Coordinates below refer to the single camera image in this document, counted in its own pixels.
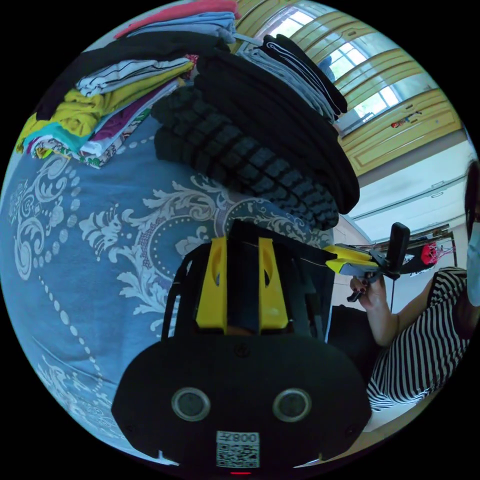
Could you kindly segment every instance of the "blue bedspread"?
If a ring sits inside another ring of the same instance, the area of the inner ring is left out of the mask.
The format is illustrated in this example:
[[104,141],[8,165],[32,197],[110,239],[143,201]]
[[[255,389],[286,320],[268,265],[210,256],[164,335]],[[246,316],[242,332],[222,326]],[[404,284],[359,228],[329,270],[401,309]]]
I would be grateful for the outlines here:
[[0,210],[1,285],[29,362],[82,427],[140,458],[110,408],[129,362],[159,340],[183,256],[234,219],[318,247],[332,242],[267,201],[158,160],[158,128],[148,118],[101,170],[25,155]]

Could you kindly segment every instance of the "qr code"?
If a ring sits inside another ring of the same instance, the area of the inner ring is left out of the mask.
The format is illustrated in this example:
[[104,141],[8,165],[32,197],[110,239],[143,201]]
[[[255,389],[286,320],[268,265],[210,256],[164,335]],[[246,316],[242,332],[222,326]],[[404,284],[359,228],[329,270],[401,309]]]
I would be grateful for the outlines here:
[[260,445],[217,443],[216,466],[254,469],[260,467]]

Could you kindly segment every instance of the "woman's hand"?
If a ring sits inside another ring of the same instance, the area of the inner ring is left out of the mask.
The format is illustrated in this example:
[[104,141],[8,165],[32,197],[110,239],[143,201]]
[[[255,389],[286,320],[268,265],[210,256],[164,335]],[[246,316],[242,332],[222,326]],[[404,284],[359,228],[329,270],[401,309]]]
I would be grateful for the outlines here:
[[354,276],[350,280],[350,288],[354,292],[362,293],[358,301],[367,312],[387,305],[387,289],[383,275],[380,275],[374,283],[369,283],[367,280],[359,280]]

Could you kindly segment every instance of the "face mask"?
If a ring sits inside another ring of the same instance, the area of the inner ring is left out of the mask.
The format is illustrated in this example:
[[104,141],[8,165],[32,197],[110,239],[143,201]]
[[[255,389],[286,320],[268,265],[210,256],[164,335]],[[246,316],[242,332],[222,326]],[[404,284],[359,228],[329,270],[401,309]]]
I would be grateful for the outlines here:
[[475,222],[471,230],[466,254],[466,290],[468,300],[480,307],[480,223]]

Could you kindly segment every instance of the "yellow bracket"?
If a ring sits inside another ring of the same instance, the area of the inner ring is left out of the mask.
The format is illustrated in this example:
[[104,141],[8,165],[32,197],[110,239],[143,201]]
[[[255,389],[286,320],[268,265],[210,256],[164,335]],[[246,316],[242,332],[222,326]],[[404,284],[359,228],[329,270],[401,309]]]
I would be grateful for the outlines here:
[[[258,266],[259,331],[284,329],[289,318],[271,238],[258,239]],[[265,272],[269,279],[268,285],[265,282]]]
[[342,268],[345,264],[355,265],[359,269],[362,267],[369,269],[378,268],[378,265],[372,261],[371,255],[367,252],[338,245],[328,245],[324,250],[337,256],[334,260],[327,260],[325,262],[325,265],[336,274],[342,274]]
[[211,241],[200,302],[196,314],[200,329],[222,329],[227,333],[227,237]]

